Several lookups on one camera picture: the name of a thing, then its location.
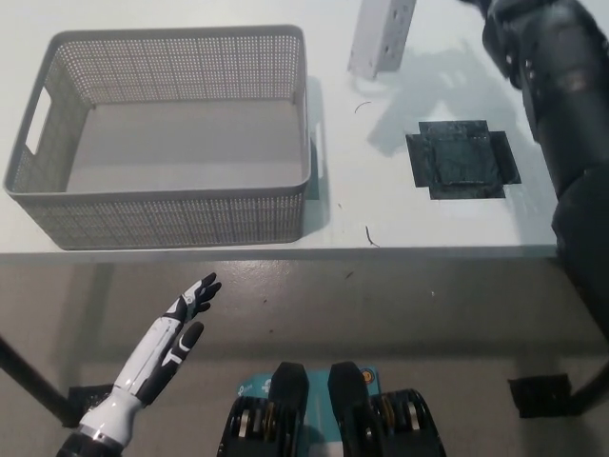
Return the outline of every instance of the basket mesh wall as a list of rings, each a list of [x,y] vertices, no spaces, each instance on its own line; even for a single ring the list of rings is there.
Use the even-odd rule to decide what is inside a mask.
[[[87,114],[98,104],[181,100],[289,99],[304,113],[302,36],[274,32],[239,36],[70,39],[52,59],[45,87],[51,108],[37,153],[23,145],[7,183],[12,196],[65,249],[184,248],[288,242],[302,234],[304,186],[265,198],[77,199],[65,192]],[[35,198],[20,194],[38,192]]]
[[[232,36],[66,43],[58,55],[92,104],[289,99],[297,84],[295,36]]]

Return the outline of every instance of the basket handle hole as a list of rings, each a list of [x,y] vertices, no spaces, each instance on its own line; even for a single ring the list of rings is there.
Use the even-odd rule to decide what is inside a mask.
[[[38,152],[38,146],[40,144],[40,138],[45,129],[47,123],[47,116],[49,115],[50,109],[50,95],[47,92],[47,88],[42,88],[40,97],[38,98],[38,104],[36,105],[36,111],[31,118],[31,124],[29,125],[28,138],[26,139],[26,146],[32,154]]]

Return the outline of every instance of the robotic hand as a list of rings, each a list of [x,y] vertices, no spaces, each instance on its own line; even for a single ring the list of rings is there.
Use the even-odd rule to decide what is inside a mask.
[[[203,324],[195,322],[178,338],[185,324],[209,309],[222,286],[215,281],[215,273],[197,281],[152,324],[109,397],[85,414],[57,457],[120,457],[131,440],[135,414],[156,400],[203,333]]]

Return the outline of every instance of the gray floor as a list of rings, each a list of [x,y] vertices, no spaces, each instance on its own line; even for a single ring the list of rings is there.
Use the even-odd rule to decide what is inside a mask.
[[[545,261],[240,262],[0,268],[0,333],[53,383],[111,381],[149,324],[194,280],[225,287],[206,333],[136,424],[125,455],[213,456],[241,380],[284,359],[375,365],[415,387],[450,457],[609,454],[609,406],[521,421],[507,379],[567,370],[577,387],[605,344]],[[3,456],[54,455],[67,431],[0,373]]]

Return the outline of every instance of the gray plastic basket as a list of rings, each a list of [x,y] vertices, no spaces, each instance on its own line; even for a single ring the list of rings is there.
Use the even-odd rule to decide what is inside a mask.
[[[300,29],[73,31],[49,45],[5,188],[60,248],[184,248],[300,238],[309,176]]]

